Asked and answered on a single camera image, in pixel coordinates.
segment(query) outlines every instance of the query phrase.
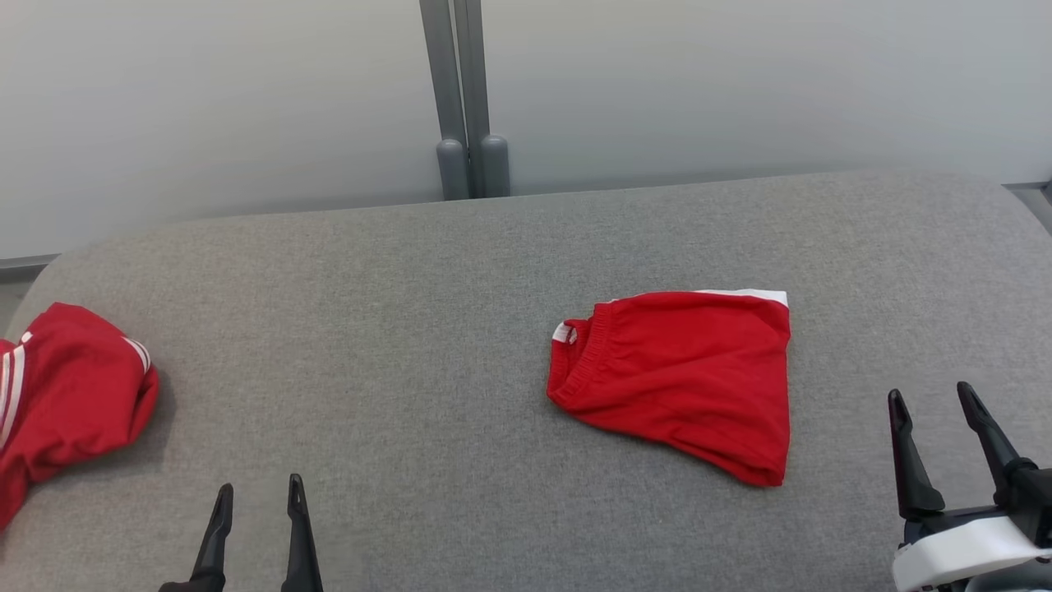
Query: gray table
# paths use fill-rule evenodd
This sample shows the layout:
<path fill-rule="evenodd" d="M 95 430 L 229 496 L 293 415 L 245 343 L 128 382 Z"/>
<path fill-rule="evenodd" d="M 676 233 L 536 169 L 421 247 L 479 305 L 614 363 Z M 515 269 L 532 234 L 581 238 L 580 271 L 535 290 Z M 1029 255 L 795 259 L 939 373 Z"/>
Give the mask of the gray table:
<path fill-rule="evenodd" d="M 545 397 L 593 303 L 786 289 L 793 442 L 752 489 Z M 887 590 L 885 396 L 950 506 L 993 492 L 954 383 L 1052 463 L 1052 237 L 971 177 L 849 172 L 228 218 L 62 254 L 17 313 L 90 308 L 163 392 L 134 447 L 33 492 L 4 590 L 184 579 L 236 488 L 229 591 L 284 577 L 302 473 L 327 590 Z"/>

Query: gray cylindrical hinge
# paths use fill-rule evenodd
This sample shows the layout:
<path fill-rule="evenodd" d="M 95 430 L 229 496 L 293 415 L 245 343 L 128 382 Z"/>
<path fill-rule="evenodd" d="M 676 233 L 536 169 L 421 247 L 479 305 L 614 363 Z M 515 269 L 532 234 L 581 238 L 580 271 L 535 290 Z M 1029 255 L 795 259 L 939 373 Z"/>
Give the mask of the gray cylindrical hinge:
<path fill-rule="evenodd" d="M 482 139 L 482 161 L 485 163 L 483 176 L 486 184 L 485 197 L 507 197 L 511 195 L 511 173 L 508 170 L 508 141 L 490 134 Z"/>
<path fill-rule="evenodd" d="M 467 154 L 457 140 L 445 139 L 434 146 L 442 173 L 442 196 L 449 199 L 471 197 L 467 181 Z"/>

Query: folded red shorts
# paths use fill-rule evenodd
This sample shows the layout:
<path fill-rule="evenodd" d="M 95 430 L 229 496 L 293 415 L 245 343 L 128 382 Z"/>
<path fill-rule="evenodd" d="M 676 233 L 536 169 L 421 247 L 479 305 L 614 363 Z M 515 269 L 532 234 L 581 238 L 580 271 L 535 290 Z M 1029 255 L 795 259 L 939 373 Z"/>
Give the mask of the folded red shorts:
<path fill-rule="evenodd" d="M 665 443 L 754 486 L 789 454 L 785 291 L 655 291 L 552 336 L 548 397 L 581 422 Z"/>
<path fill-rule="evenodd" d="M 32 484 L 134 442 L 157 392 L 146 348 L 86 309 L 53 305 L 0 340 L 0 531 Z"/>

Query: gray vertical frame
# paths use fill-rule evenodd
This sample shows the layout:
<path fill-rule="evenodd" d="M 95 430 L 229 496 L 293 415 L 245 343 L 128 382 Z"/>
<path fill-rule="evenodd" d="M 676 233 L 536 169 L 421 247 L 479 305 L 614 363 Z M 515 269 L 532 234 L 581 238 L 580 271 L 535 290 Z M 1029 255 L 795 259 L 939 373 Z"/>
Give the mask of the gray vertical frame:
<path fill-rule="evenodd" d="M 482 0 L 452 0 L 457 24 L 461 87 L 467 129 L 469 175 L 476 197 L 511 195 L 508 143 L 489 132 Z"/>
<path fill-rule="evenodd" d="M 442 140 L 434 148 L 442 173 L 442 193 L 445 199 L 477 197 L 469 176 L 467 127 L 461 103 L 449 2 L 420 0 L 420 15 L 424 20 L 427 59 L 431 66 L 434 104 L 442 132 Z"/>

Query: white robot part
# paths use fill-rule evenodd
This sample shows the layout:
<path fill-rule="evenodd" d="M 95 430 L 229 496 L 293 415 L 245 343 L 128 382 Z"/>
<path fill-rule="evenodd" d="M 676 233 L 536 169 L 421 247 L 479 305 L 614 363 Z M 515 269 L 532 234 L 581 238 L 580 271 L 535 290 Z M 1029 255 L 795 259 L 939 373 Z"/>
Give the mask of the white robot part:
<path fill-rule="evenodd" d="M 930 534 L 902 548 L 891 570 L 898 592 L 912 592 L 1050 555 L 1052 549 L 1038 549 L 1009 517 L 997 516 Z"/>

